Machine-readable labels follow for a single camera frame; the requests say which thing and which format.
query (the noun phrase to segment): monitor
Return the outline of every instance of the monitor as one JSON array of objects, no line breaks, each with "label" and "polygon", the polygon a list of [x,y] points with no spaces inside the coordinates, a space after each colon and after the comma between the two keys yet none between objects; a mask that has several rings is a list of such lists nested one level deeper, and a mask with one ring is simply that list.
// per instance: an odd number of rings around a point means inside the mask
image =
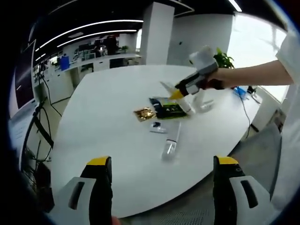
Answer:
[{"label": "monitor", "polygon": [[35,41],[23,52],[14,70],[13,82],[9,96],[9,115],[12,118],[22,107],[34,100],[32,88],[33,53]]}]

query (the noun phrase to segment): white cabinet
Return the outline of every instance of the white cabinet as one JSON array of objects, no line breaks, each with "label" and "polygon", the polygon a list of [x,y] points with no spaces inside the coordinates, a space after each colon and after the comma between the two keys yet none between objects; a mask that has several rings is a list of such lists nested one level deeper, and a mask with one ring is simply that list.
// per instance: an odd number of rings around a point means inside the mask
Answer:
[{"label": "white cabinet", "polygon": [[109,60],[96,61],[93,63],[93,66],[94,66],[94,72],[109,69],[110,61]]},{"label": "white cabinet", "polygon": [[61,72],[58,75],[52,75],[49,79],[46,80],[46,82],[49,87],[50,99],[52,104],[71,97],[74,91],[69,73]]}]

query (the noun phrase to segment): white pillar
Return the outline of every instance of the white pillar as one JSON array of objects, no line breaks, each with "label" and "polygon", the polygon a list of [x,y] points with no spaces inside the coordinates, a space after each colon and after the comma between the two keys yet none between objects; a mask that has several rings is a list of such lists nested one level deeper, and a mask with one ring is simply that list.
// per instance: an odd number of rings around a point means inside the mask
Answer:
[{"label": "white pillar", "polygon": [[174,7],[154,2],[146,9],[140,49],[143,64],[167,64],[173,18]]}]

